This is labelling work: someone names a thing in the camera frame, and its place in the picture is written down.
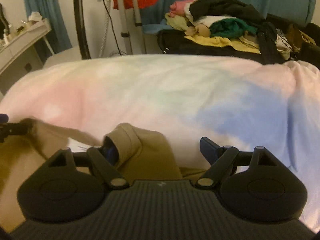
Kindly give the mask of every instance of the pile of clothes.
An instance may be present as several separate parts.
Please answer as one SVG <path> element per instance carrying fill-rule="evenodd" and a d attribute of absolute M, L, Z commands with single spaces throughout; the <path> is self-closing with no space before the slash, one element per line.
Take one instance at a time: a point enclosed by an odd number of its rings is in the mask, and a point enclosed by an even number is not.
<path fill-rule="evenodd" d="M 265 64 L 283 63 L 294 51 L 281 30 L 239 0 L 177 1 L 165 18 L 193 42 L 261 54 Z"/>

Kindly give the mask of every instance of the brown cloth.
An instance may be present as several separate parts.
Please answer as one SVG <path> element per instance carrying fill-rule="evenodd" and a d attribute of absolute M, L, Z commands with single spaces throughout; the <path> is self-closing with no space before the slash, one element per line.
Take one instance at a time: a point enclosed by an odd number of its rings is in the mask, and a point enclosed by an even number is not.
<path fill-rule="evenodd" d="M 0 143 L 0 225 L 8 232 L 24 221 L 16 199 L 17 190 L 46 159 L 68 145 L 68 138 L 90 146 L 102 144 L 78 130 L 31 119 L 22 123 L 30 127 L 27 135 L 10 136 Z M 195 182 L 205 172 L 178 167 L 166 138 L 159 132 L 124 123 L 106 136 L 119 152 L 117 170 L 130 183 L 136 179 L 190 179 Z"/>

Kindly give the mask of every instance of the power cord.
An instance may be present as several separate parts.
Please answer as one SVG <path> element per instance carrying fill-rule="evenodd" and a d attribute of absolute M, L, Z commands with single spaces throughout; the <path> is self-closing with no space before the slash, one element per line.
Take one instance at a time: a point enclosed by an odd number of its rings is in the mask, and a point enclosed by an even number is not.
<path fill-rule="evenodd" d="M 107 8 L 107 5 L 106 5 L 105 0 L 102 0 L 102 1 L 103 1 L 103 4 L 104 4 L 104 7 L 106 8 L 106 11 L 107 11 L 107 13 L 108 13 L 108 15 L 109 15 L 109 18 L 110 18 L 111 27 L 112 27 L 112 32 L 113 32 L 113 35 L 114 35 L 115 40 L 116 40 L 117 49 L 118 49 L 118 51 L 119 51 L 120 56 L 122 56 L 121 50 L 120 50 L 120 48 L 119 48 L 118 40 L 117 40 L 117 37 L 116 37 L 115 29 L 114 29 L 114 27 L 113 27 L 113 22 L 112 22 L 111 15 L 110 15 L 110 13 L 109 13 L 109 10 L 108 10 L 108 8 Z"/>

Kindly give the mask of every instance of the bedsheet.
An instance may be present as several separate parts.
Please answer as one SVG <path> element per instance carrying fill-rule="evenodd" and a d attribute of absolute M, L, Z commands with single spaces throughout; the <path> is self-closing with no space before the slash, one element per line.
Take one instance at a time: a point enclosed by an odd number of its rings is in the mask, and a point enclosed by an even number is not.
<path fill-rule="evenodd" d="M 23 77 L 0 113 L 99 140 L 128 122 L 163 133 L 178 165 L 195 168 L 209 166 L 199 151 L 202 136 L 244 151 L 265 146 L 307 187 L 300 220 L 319 230 L 320 71 L 309 63 L 182 55 L 65 63 Z"/>

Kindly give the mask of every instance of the white tag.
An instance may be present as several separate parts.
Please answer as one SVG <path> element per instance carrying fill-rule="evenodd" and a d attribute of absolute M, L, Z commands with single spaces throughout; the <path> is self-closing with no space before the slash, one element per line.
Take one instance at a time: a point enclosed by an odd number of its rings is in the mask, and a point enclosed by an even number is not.
<path fill-rule="evenodd" d="M 68 138 L 68 144 L 66 147 L 70 148 L 71 152 L 73 153 L 81 153 L 81 152 L 86 152 L 87 149 L 93 146 L 78 142 L 76 140 L 73 140 L 72 138 Z"/>

